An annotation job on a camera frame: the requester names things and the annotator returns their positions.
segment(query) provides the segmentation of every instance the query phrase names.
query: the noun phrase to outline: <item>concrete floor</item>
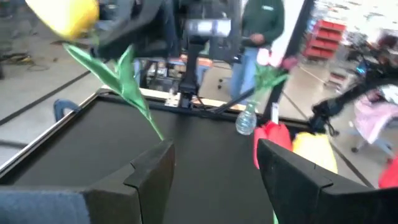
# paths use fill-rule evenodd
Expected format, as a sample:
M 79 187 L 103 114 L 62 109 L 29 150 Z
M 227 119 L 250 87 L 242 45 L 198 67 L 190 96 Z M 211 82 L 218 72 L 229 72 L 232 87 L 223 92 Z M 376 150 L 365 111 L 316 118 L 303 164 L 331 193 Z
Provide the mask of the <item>concrete floor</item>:
M 36 63 L 45 66 L 46 69 L 35 72 L 28 70 L 28 66 L 25 65 L 5 66 L 6 79 L 0 81 L 0 95 L 3 96 L 0 98 L 0 119 L 46 95 L 85 71 L 81 65 L 74 62 L 65 53 L 61 46 L 50 45 L 52 41 L 56 40 L 56 37 L 45 26 L 39 24 L 37 30 L 39 32 L 37 36 L 25 37 L 23 41 L 27 43 L 25 47 L 27 46 Z M 200 90 L 201 96 L 228 101 L 228 85 L 220 90 L 217 89 L 217 85 L 219 78 L 229 77 L 230 75 L 230 69 L 223 64 L 217 64 L 216 67 L 207 71 Z M 285 96 L 280 101 L 280 115 L 297 119 L 304 119 L 303 115 L 310 116 L 312 104 L 336 94 L 334 91 L 324 88 L 323 81 L 327 78 L 328 74 L 324 68 L 308 65 L 295 68 L 285 86 Z M 24 143 L 33 141 L 53 125 L 52 103 L 54 100 L 66 98 L 79 103 L 100 86 L 101 83 L 94 76 L 85 76 L 29 111 L 0 126 L 0 139 Z M 336 129 L 344 131 L 349 130 L 348 122 L 352 119 L 353 107 L 349 105 L 332 123 Z M 388 130 L 383 133 L 383 136 L 394 140 L 392 137 L 396 136 L 396 133 L 396 131 Z M 331 139 L 331 142 L 373 186 L 377 187 L 379 174 L 386 166 L 386 155 L 373 147 L 353 154 L 350 149 L 359 140 L 357 137 L 343 133 L 336 139 Z M 0 146 L 0 164 L 17 151 L 18 149 Z M 336 158 L 340 175 L 362 183 L 340 156 L 336 154 Z

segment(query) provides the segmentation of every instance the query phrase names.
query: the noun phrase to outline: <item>red shelving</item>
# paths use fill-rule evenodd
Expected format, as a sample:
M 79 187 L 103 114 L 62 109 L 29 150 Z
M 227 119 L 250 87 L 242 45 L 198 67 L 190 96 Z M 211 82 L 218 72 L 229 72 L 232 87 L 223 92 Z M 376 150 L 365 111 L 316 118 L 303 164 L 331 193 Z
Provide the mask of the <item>red shelving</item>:
M 303 55 L 307 58 L 332 58 L 343 38 L 346 26 L 320 20 L 309 35 Z

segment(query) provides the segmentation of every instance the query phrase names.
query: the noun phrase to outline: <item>yellow object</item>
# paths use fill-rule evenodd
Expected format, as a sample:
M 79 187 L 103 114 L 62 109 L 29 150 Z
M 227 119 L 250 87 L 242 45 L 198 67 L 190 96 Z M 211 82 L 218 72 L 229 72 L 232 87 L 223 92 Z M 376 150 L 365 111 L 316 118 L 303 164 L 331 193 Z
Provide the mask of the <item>yellow object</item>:
M 293 152 L 318 166 L 337 174 L 335 155 L 326 134 L 298 133 L 293 141 Z
M 73 40 L 100 16 L 97 0 L 26 0 L 27 5 L 54 32 Z

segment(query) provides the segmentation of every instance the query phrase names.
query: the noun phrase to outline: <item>green shirt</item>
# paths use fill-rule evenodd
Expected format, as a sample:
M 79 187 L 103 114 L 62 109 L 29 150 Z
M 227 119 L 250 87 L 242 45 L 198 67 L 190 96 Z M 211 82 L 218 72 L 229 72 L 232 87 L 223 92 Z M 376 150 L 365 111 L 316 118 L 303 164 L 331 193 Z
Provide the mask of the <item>green shirt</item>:
M 282 0 L 248 0 L 242 18 L 242 36 L 262 34 L 264 45 L 271 45 L 284 31 L 285 9 Z

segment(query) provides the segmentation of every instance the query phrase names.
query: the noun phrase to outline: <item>black table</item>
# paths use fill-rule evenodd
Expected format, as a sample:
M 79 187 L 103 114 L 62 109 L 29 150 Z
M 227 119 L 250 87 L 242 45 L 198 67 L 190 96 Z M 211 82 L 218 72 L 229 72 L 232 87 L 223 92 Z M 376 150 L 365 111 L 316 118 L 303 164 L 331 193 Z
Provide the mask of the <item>black table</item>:
M 164 223 L 272 223 L 252 137 L 226 120 L 161 110 L 152 115 L 176 149 Z M 138 110 L 101 98 L 45 138 L 1 184 L 87 186 L 160 142 Z

